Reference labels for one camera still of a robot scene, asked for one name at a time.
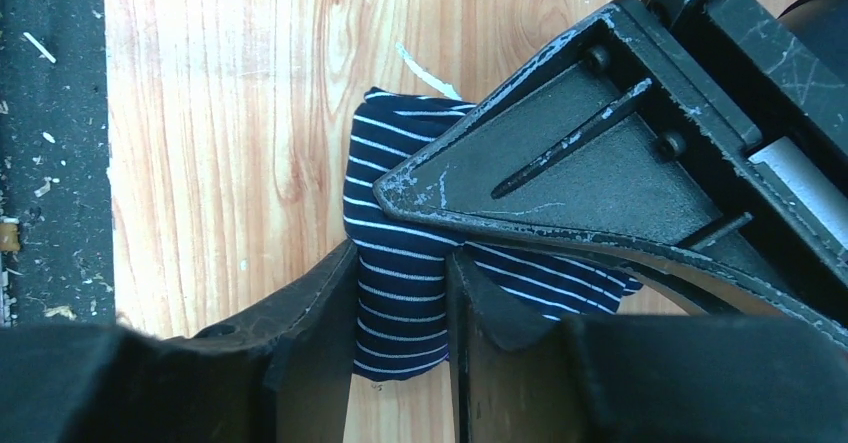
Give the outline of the navy striped underwear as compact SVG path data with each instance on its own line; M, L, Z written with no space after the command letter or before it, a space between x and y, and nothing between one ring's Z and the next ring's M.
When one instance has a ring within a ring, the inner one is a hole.
M352 117L343 220L358 253L355 374L404 381L449 358L446 267L467 252L483 275L540 316L616 313L642 285L588 262L473 242L462 233L397 222L374 183L474 109L459 99L370 88Z

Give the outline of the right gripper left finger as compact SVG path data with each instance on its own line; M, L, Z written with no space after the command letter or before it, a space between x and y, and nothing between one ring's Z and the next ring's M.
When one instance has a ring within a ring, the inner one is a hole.
M354 245L191 338L118 324L1 332L5 442L339 442L356 326Z

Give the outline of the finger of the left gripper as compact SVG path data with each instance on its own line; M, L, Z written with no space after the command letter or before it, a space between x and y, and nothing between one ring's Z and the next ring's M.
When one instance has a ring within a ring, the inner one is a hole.
M841 193L639 2L561 34L375 185L393 218L626 269L847 343Z

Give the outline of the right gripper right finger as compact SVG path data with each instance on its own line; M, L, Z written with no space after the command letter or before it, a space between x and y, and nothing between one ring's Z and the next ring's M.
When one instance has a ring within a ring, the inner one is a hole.
M542 317L448 259L460 442L843 442L847 357L785 317Z

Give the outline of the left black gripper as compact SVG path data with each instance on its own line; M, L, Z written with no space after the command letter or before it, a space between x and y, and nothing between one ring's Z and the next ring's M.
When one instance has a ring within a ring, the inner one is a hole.
M642 0L759 129L743 158L815 243L847 252L847 80L758 0Z

